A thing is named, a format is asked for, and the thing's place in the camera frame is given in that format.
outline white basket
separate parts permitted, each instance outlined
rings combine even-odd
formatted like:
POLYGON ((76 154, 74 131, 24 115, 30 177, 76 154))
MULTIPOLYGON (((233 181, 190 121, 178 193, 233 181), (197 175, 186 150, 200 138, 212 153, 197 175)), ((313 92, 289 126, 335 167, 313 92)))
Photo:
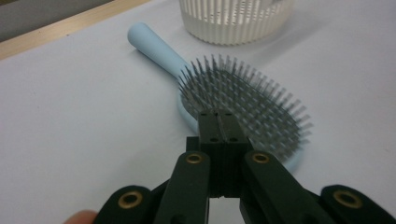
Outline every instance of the white basket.
POLYGON ((179 0, 184 26, 212 44, 238 45, 278 29, 294 0, 179 0))

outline bristle pad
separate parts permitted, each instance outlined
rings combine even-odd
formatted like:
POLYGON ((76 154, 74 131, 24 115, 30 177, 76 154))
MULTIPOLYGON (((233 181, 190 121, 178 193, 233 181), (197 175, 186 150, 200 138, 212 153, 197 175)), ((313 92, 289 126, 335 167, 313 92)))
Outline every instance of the bristle pad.
POLYGON ((305 107, 284 88, 250 66, 227 56, 211 63, 204 57, 191 63, 192 71, 179 80, 182 104, 194 117, 217 108, 235 114, 255 149, 274 154, 281 162, 290 158, 310 133, 305 107))

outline white surface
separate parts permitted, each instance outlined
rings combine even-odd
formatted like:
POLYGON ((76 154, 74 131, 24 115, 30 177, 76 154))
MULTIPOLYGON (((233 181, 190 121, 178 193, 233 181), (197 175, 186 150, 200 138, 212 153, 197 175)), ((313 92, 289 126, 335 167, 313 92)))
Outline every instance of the white surface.
MULTIPOLYGON (((230 54, 293 92, 315 127, 295 177, 358 189, 396 216, 396 2, 297 0, 276 35, 239 47, 183 28, 152 1, 0 62, 0 223, 62 223, 127 185, 155 188, 192 135, 177 84, 126 38, 144 21, 187 61, 230 54)), ((243 223, 237 200, 210 223, 243 223)))

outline screw hole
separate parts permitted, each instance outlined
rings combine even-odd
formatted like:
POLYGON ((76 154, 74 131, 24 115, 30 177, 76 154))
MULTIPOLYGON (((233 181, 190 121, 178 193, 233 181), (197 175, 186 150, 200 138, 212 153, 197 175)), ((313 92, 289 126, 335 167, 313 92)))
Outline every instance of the screw hole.
POLYGON ((264 153, 255 153, 253 154, 253 160, 258 163, 267 163, 270 158, 264 153))
POLYGON ((191 164, 196 164, 200 163, 203 160, 202 156, 199 154, 190 154, 187 158, 186 161, 191 164))
POLYGON ((138 206, 143 201, 143 195, 139 191, 130 191, 124 193, 119 198, 119 207, 129 209, 138 206))
POLYGON ((345 207, 349 208, 361 208, 363 202, 355 194, 348 190, 337 190, 333 195, 334 199, 345 207))

